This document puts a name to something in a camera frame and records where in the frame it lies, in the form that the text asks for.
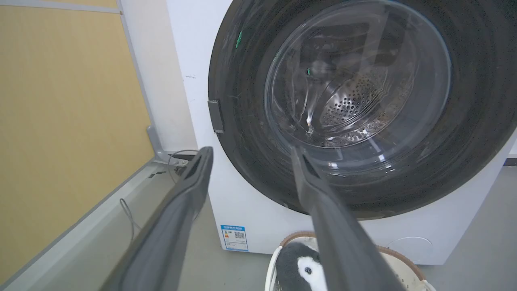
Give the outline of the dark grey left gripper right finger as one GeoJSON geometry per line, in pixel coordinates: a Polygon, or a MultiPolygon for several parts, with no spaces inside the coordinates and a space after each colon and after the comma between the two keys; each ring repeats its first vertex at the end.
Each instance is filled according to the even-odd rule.
{"type": "Polygon", "coordinates": [[[298,199],[312,219],[330,291],[402,291],[403,285],[305,149],[290,150],[298,199]]]}

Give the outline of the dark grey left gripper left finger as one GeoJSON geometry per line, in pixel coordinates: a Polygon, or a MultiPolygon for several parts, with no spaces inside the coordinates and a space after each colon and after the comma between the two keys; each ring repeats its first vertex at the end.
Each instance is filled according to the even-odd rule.
{"type": "Polygon", "coordinates": [[[131,242],[102,291],[176,291],[195,217],[208,197],[214,150],[201,148],[131,242]]]}

